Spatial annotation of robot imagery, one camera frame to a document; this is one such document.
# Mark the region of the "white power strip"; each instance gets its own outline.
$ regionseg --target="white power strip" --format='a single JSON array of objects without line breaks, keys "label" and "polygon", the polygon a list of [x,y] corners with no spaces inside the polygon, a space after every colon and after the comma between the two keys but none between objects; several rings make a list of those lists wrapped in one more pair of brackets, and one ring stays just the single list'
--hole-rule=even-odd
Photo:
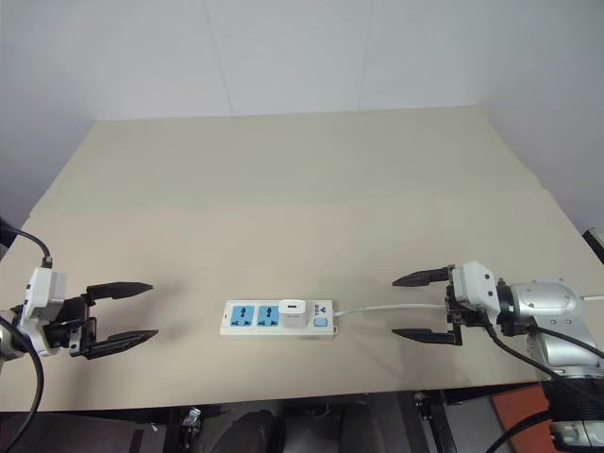
[{"label": "white power strip", "polygon": [[236,337],[330,339],[336,333],[330,300],[229,300],[220,325],[221,335]]}]

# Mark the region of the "beige tabletop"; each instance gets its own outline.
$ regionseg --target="beige tabletop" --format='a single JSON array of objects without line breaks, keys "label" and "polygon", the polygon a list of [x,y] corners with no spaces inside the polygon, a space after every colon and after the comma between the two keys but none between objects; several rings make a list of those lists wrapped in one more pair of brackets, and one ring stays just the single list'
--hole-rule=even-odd
[{"label": "beige tabletop", "polygon": [[[219,336],[228,299],[439,303],[444,284],[391,283],[469,260],[509,282],[564,277],[604,293],[604,267],[478,108],[100,122],[24,229],[49,245],[69,295],[115,280],[156,288],[93,309],[100,338],[158,328],[146,344],[43,360],[45,410],[534,379],[477,328],[464,330],[463,347],[390,332],[444,330],[438,310],[350,314],[332,341],[254,341]],[[17,240],[0,262],[3,308],[22,301],[39,254]],[[604,344],[603,306],[587,314]],[[6,363],[0,407],[27,409],[33,388],[29,359]]]}]

